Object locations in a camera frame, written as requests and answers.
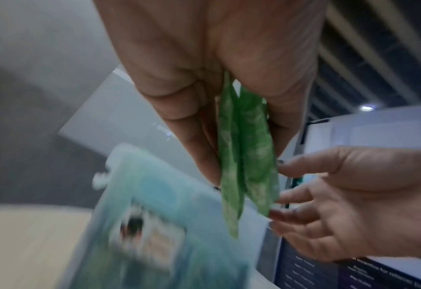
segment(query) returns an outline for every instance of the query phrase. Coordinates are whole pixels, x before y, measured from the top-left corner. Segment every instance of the ceiling beam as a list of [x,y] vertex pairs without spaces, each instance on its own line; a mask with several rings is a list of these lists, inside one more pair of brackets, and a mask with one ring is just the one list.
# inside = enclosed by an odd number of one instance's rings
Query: ceiling beam
[[345,99],[339,92],[337,92],[330,84],[327,83],[321,76],[317,76],[315,82],[334,100],[336,100],[342,107],[350,113],[355,112],[355,107]]
[[392,0],[368,0],[368,3],[421,65],[421,36],[398,6]]
[[312,120],[319,120],[319,117],[318,117],[318,116],[316,116],[315,114],[313,114],[312,112],[309,112],[309,117],[310,117]]
[[388,65],[379,53],[370,45],[351,23],[339,12],[332,2],[329,3],[326,17],[331,25],[346,41],[382,76],[399,95],[410,104],[420,103],[417,93],[406,84]]
[[338,74],[340,74],[350,85],[353,86],[362,96],[364,96],[371,104],[381,108],[385,104],[377,97],[370,88],[364,84],[334,53],[331,52],[324,44],[319,45],[319,55],[330,65]]
[[328,105],[324,104],[321,100],[318,100],[317,97],[312,99],[312,105],[315,106],[318,110],[323,112],[324,114],[333,117],[339,115],[337,111],[330,108]]

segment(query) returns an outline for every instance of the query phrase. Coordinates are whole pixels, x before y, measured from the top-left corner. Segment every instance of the ceiling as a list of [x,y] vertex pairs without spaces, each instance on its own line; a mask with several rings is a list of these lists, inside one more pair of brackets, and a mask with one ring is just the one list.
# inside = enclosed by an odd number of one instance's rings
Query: ceiling
[[421,103],[421,0],[332,0],[308,121]]

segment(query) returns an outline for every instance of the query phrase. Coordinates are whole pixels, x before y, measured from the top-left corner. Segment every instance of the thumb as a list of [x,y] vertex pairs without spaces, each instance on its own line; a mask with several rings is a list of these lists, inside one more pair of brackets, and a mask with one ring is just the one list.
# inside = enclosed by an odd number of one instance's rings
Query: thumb
[[339,171],[349,152],[350,147],[334,147],[300,155],[279,165],[279,173],[290,178],[298,178],[305,174],[334,174]]

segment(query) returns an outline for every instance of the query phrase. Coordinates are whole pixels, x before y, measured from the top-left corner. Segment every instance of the hand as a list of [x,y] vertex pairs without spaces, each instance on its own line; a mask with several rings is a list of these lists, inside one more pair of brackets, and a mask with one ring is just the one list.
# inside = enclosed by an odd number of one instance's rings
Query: hand
[[94,0],[139,92],[212,183],[223,70],[268,101],[280,155],[301,125],[326,0]]
[[421,150],[336,147],[279,167],[319,175],[283,192],[271,227],[307,257],[421,258]]

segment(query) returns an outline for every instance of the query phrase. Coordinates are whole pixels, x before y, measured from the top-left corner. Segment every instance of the palm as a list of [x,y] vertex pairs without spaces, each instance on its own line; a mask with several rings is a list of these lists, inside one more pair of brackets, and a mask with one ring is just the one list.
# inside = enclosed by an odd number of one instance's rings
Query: palm
[[224,68],[268,99],[280,154],[301,123],[326,1],[95,0],[137,89],[212,182]]
[[315,161],[328,174],[281,197],[312,202],[295,211],[274,211],[273,219],[283,221],[275,230],[320,260],[421,257],[421,151],[339,148],[326,156]]

